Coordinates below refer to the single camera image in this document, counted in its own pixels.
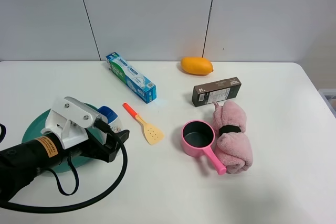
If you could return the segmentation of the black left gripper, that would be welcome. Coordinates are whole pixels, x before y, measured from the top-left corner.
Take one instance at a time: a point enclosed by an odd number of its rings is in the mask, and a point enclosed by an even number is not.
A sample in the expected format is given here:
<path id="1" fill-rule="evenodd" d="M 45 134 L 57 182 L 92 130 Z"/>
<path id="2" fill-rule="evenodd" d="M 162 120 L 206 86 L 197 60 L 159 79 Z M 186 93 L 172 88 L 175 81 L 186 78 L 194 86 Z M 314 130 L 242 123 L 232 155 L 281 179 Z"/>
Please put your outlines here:
<path id="1" fill-rule="evenodd" d="M 70 135 L 62 135 L 60 139 L 59 165 L 67 162 L 67 158 L 73 165 L 83 165 L 89 159 L 96 159 L 111 163 L 115 160 L 120 149 L 119 142 L 124 144 L 129 138 L 130 131 L 111 131 L 111 140 L 102 141 L 101 134 L 91 132 L 75 132 Z"/>

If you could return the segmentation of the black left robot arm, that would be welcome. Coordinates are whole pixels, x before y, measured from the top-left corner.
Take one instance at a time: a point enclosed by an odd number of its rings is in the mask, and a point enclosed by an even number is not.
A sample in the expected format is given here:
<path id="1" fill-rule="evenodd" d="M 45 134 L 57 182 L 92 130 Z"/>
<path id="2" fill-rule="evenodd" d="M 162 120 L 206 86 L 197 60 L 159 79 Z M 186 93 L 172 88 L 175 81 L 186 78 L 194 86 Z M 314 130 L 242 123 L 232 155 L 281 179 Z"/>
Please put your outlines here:
<path id="1" fill-rule="evenodd" d="M 11 200 L 22 188 L 29 185 L 37 176 L 48 171 L 57 182 L 62 195 L 70 196 L 79 188 L 79 176 L 73 158 L 83 156 L 98 159 L 107 163 L 114 161 L 120 145 L 129 138 L 129 130 L 107 135 L 107 142 L 103 145 L 97 138 L 86 131 L 89 138 L 71 148 L 64 149 L 61 141 L 54 133 L 40 136 L 36 139 L 12 146 L 1 151 L 1 200 Z M 54 171 L 54 167 L 66 162 L 75 177 L 75 188 L 66 193 Z"/>

